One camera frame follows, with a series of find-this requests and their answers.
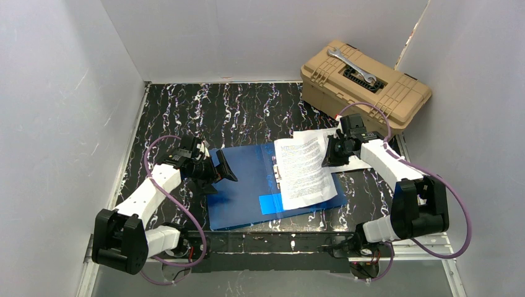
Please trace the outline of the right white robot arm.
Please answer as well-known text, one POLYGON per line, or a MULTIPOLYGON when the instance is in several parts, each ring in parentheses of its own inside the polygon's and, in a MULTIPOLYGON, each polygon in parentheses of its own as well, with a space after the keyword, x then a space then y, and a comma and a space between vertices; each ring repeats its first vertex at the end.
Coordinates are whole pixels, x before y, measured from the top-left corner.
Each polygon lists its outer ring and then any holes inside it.
POLYGON ((348 165, 351 157, 369 164, 393 190, 389 215, 356 226, 353 235, 334 248, 347 246, 359 251, 380 242, 412 239, 445 232, 449 228, 445 185, 405 165, 388 152, 388 143, 378 132, 368 132, 359 114, 343 116, 335 133, 328 136, 323 167, 348 165))

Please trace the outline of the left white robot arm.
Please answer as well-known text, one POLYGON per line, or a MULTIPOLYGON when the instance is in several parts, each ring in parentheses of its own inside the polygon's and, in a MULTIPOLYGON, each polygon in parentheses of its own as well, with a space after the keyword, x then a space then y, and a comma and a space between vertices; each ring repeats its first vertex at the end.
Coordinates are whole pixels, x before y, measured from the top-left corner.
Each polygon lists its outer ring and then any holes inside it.
POLYGON ((216 194, 214 184, 223 179, 236 182, 238 178, 223 154, 216 151, 218 163, 213 162, 207 143, 195 136, 183 136, 177 147, 149 166, 149 153, 143 156, 146 179, 122 203, 113 209, 102 209, 95 218, 92 261, 126 272, 139 273, 148 259, 165 251, 179 253, 187 261, 179 267, 190 269, 205 258, 207 238, 202 226, 191 212, 170 195, 183 181, 190 180, 199 194, 216 194), (191 239, 183 226, 163 223, 147 230, 160 204, 170 199, 194 223, 199 239, 191 239))

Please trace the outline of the blue plastic folder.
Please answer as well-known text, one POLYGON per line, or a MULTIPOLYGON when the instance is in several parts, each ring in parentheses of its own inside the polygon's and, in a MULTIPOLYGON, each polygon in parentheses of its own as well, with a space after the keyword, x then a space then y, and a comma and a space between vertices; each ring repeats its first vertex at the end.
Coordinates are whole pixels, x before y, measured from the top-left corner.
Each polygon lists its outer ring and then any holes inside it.
POLYGON ((347 203, 339 177, 333 173, 337 195, 322 203, 284 210, 274 176, 274 144, 223 148, 226 161, 238 178, 224 179, 214 185, 218 193, 207 196, 209 223, 212 230, 231 230, 250 224, 332 209, 347 203))

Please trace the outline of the white printed paper sheet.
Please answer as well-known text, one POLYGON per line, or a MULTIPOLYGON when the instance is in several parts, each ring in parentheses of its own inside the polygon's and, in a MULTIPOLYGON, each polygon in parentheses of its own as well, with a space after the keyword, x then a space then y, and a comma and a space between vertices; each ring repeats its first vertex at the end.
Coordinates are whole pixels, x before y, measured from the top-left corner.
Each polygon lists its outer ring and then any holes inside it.
POLYGON ((330 170, 322 166, 327 149, 323 136, 279 139, 274 148, 284 210, 309 207, 337 196, 330 170))

